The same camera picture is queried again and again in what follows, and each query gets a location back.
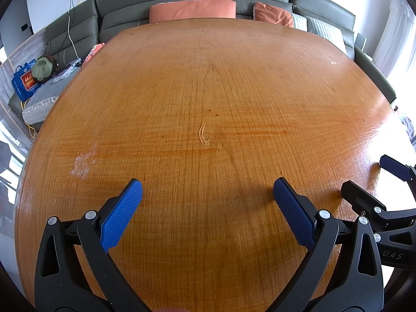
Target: white sheer curtain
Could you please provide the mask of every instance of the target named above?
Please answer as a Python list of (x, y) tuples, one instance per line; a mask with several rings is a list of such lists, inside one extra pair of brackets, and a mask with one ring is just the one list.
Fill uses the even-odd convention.
[(415, 19), (406, 0), (392, 0), (386, 28), (373, 55), (374, 64), (384, 76), (388, 77), (398, 62), (413, 32)]

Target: yellow cable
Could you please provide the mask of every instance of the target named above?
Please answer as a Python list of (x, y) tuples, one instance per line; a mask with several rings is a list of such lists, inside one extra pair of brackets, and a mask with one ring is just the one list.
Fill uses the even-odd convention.
[[(23, 102), (22, 101), (20, 101), (20, 107), (22, 108), (22, 111), (23, 111), (23, 109), (24, 109), (24, 107), (26, 106), (26, 102), (27, 102), (28, 100), (26, 100), (26, 101), (24, 101), (24, 104), (23, 104)], [(28, 126), (28, 128), (29, 128), (29, 134), (30, 134), (30, 137), (32, 137), (33, 139), (35, 139), (35, 137), (36, 137), (36, 129), (34, 128), (34, 127), (32, 127), (32, 126), (30, 126), (29, 124), (27, 124), (26, 123), (26, 121), (23, 119), (23, 121), (24, 121), (24, 123)]]

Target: wooden table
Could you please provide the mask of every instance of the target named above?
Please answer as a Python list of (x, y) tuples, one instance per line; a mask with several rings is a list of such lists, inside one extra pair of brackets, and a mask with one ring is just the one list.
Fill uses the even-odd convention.
[(356, 217), (340, 196), (348, 179), (388, 210), (415, 207), (379, 169), (383, 154), (416, 163), (381, 92), (323, 38), (228, 19), (125, 30), (68, 86), (30, 152), (16, 216), (26, 294), (47, 219), (78, 219), (138, 178), (143, 201), (110, 253), (149, 307), (264, 311), (306, 253), (275, 179), (337, 218)]

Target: white cable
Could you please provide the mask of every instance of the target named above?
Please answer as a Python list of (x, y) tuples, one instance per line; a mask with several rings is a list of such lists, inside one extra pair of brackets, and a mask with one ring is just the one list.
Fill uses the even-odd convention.
[(69, 40), (71, 41), (72, 46), (74, 48), (75, 55), (79, 59), (80, 57), (78, 56), (78, 53), (76, 52), (75, 45), (74, 45), (74, 43), (72, 41), (71, 35), (69, 34), (69, 22), (70, 22), (70, 19), (71, 19), (71, 13), (70, 13), (70, 11), (71, 11), (71, 0), (69, 1), (69, 9), (68, 9), (68, 37), (69, 37)]

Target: blue bag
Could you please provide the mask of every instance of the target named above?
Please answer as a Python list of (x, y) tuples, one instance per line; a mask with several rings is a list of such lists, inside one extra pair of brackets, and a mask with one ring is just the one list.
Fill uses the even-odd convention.
[(40, 83), (36, 83), (32, 77), (32, 67), (35, 63), (36, 60), (33, 59), (29, 63), (25, 63), (24, 66), (18, 66), (13, 74), (12, 84), (21, 101), (32, 97), (36, 89), (40, 87)]

